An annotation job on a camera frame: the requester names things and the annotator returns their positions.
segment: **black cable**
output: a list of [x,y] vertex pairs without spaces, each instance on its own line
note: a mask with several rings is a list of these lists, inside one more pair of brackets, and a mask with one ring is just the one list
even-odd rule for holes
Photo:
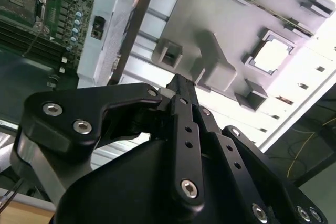
[[14,186],[15,189],[13,194],[9,197],[9,199],[0,207],[0,214],[6,209],[6,207],[13,201],[14,197],[17,195],[21,185],[23,184],[23,179],[20,179],[19,182]]
[[320,102],[336,102],[336,98],[325,98],[321,99]]
[[323,109],[326,109],[326,110],[330,110],[330,111],[333,111],[336,113],[336,110],[332,109],[332,108],[329,108],[329,107],[325,107],[325,106],[322,106],[322,105],[318,105],[318,104],[315,104],[315,106],[317,107],[320,107],[320,108],[323,108]]

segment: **gray surface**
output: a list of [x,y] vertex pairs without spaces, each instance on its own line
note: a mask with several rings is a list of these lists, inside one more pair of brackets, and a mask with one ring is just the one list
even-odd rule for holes
[[92,171],[89,161],[69,165],[48,151],[42,150],[23,133],[20,136],[17,153],[22,160],[32,166],[55,206],[72,183]]
[[115,10],[108,28],[107,38],[101,52],[103,56],[100,65],[100,74],[96,85],[104,86],[109,81],[113,63],[117,60],[122,43],[123,34],[135,0],[116,0]]
[[[300,4],[306,0],[258,0],[264,6],[278,12],[286,18],[294,18],[316,31],[325,21]],[[227,60],[236,68],[238,76],[226,92],[222,94],[234,99],[234,92],[246,95],[249,91],[245,79],[261,84],[267,88],[281,72],[292,56],[288,56],[271,77],[247,68],[242,59],[253,52],[261,41],[261,34],[270,29],[294,42],[298,47],[305,39],[284,29],[277,18],[256,6],[246,6],[236,0],[178,0],[175,9],[163,31],[161,38],[169,39],[183,46],[183,58],[175,72],[188,78],[195,59],[201,53],[196,45],[195,34],[200,30],[210,30],[216,34]]]
[[205,69],[201,82],[211,89],[225,91],[236,78],[236,69],[227,61],[212,32],[203,31],[197,34],[197,41]]
[[[112,15],[115,11],[118,0],[94,0],[92,15],[90,19],[90,27],[85,38],[83,53],[80,58],[77,74],[79,77],[78,87],[94,87],[102,78],[101,67],[106,56],[102,54],[105,42],[108,41],[108,33],[111,29]],[[102,40],[91,37],[91,30],[95,16],[101,16],[106,20]]]

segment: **cable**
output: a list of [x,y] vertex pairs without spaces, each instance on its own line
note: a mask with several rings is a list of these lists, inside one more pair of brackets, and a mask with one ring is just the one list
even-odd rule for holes
[[336,118],[333,118],[333,119],[329,120],[328,122],[323,123],[322,126],[326,126],[328,123],[331,123],[331,122],[333,122],[333,121],[335,121],[335,120],[336,120]]
[[323,108],[323,109],[326,109],[326,110],[330,110],[330,111],[336,112],[336,110],[333,110],[332,108],[329,108],[329,107],[321,106],[321,105],[318,105],[318,104],[315,104],[315,106]]
[[[333,122],[333,121],[335,121],[335,120],[336,120],[336,118],[333,118],[333,119],[331,119],[331,120],[329,120],[329,121],[323,123],[322,126],[326,126],[327,124],[329,124],[329,123],[331,123],[331,122]],[[305,147],[305,145],[309,142],[309,140],[311,140],[311,138],[315,135],[315,133],[316,133],[316,132],[313,132],[313,133],[309,136],[309,138],[308,138],[307,140],[305,140],[305,142],[304,142],[303,145],[301,146],[301,149],[300,149],[299,152],[296,154],[296,156],[295,156],[293,162],[291,163],[290,167],[288,168],[288,171],[287,171],[287,178],[289,178],[290,171],[291,171],[291,169],[293,168],[293,165],[294,165],[295,161],[298,159],[298,156],[299,156],[300,153],[302,152],[302,150],[303,150],[303,148]]]
[[311,134],[311,133],[314,133],[313,131],[298,131],[298,130],[296,130],[296,129],[294,129],[294,128],[290,128],[292,131],[296,131],[296,132],[298,132],[298,133],[307,133],[307,134]]
[[14,197],[17,195],[17,192],[19,191],[21,185],[23,184],[23,179],[20,179],[18,183],[14,186],[13,194],[9,197],[9,199],[0,207],[0,214],[6,209],[6,207],[11,203],[14,199]]
[[40,34],[42,33],[43,29],[44,29],[44,24],[41,25],[41,29],[40,29],[40,31],[38,31],[38,33],[36,34],[34,40],[30,43],[30,45],[29,45],[27,51],[25,51],[25,52],[22,54],[22,57],[26,57],[26,54],[29,53],[29,52],[31,51],[31,49],[33,48],[34,43],[37,41],[38,36],[40,36]]

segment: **yellow wire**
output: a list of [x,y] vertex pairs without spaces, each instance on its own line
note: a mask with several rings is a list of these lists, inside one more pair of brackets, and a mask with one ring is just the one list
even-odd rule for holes
[[[336,118],[333,118],[333,119],[327,121],[326,123],[323,123],[322,126],[326,126],[328,123],[331,123],[331,122],[333,122],[333,121],[335,121],[335,120],[336,120]],[[296,156],[295,156],[293,162],[291,163],[291,165],[290,165],[289,168],[288,168],[288,171],[287,171],[287,178],[289,178],[290,171],[292,170],[293,165],[295,164],[295,161],[298,159],[298,157],[299,157],[301,151],[303,150],[303,148],[305,147],[305,145],[309,142],[309,140],[311,140],[311,138],[315,135],[315,133],[316,133],[316,132],[313,132],[313,133],[309,136],[309,138],[308,138],[308,139],[303,143],[303,145],[301,146],[301,149],[299,150],[299,152],[296,154]]]
[[330,121],[328,121],[328,122],[326,122],[326,123],[323,123],[322,126],[325,126],[325,125],[327,125],[328,123],[331,123],[331,122],[333,122],[333,121],[335,121],[335,120],[336,120],[336,118],[333,118],[333,119],[331,119]]

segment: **screw hole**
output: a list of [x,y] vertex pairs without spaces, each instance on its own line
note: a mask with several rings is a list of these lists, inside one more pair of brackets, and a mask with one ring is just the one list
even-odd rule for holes
[[237,169],[241,169],[241,168],[242,168],[242,167],[240,166],[240,164],[237,163],[237,162],[235,162],[235,166],[236,166]]
[[185,142],[185,146],[187,146],[189,149],[191,149],[193,147],[193,144],[190,142]]

